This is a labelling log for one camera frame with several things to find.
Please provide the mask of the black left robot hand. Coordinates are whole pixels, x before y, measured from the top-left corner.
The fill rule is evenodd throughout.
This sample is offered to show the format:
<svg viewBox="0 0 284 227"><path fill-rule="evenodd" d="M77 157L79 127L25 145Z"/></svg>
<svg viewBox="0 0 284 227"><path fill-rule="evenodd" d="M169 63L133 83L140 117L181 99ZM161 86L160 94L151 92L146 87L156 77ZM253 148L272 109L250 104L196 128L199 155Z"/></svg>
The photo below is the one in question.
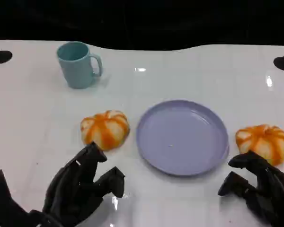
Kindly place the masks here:
<svg viewBox="0 0 284 227"><path fill-rule="evenodd" d="M0 227L75 227L92 215L112 193L124 194L125 175L113 167L97 181L98 163L107 161L99 146L92 142L72 158L50 182L42 211L25 211L12 198L0 170Z"/></svg>

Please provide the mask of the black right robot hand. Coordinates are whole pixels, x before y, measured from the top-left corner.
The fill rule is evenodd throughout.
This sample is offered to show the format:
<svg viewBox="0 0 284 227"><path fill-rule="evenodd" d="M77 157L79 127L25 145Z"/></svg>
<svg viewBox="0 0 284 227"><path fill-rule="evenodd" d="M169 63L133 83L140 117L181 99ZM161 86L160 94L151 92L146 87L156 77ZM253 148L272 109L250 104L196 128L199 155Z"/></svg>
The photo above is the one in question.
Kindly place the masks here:
<svg viewBox="0 0 284 227"><path fill-rule="evenodd" d="M218 190L219 196L235 194L248 209L273 227L284 227L284 173L251 150L233 157L228 165L245 168L257 177L257 187L231 171Z"/></svg>

